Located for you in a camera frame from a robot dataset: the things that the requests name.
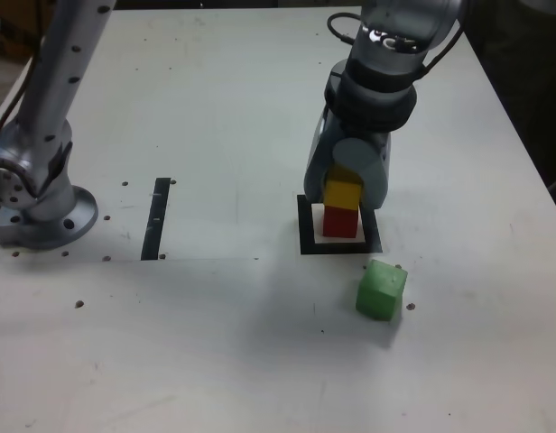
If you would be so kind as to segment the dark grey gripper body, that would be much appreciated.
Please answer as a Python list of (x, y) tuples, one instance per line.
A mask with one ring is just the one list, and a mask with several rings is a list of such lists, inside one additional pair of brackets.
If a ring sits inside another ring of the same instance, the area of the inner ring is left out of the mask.
[(373, 145), (387, 145), (387, 133), (379, 133), (364, 128), (359, 128), (341, 120), (338, 116), (331, 115), (330, 140), (338, 143), (347, 138), (360, 139)]

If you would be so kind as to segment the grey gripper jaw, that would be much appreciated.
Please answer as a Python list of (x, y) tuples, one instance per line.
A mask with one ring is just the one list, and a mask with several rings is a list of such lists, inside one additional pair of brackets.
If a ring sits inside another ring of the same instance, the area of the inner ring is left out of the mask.
[(368, 209), (379, 209), (389, 186), (390, 134), (371, 134), (366, 139), (346, 138), (333, 149), (336, 164), (355, 172), (363, 181), (361, 202)]
[(333, 162), (333, 148), (339, 140), (339, 121), (325, 106), (312, 139), (304, 175), (304, 194), (311, 204), (322, 202), (324, 179)]

